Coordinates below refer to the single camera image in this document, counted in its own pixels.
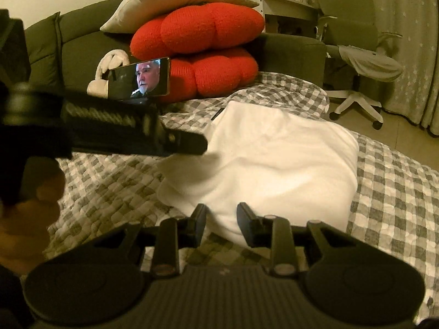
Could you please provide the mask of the person's left hand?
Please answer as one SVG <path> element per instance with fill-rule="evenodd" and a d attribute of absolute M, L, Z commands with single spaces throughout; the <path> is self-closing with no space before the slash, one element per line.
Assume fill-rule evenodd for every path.
<path fill-rule="evenodd" d="M 1 216 L 1 266 L 26 275 L 45 261 L 48 227 L 60 216 L 66 178 L 61 169 L 39 181 L 36 197 L 18 203 Z"/>

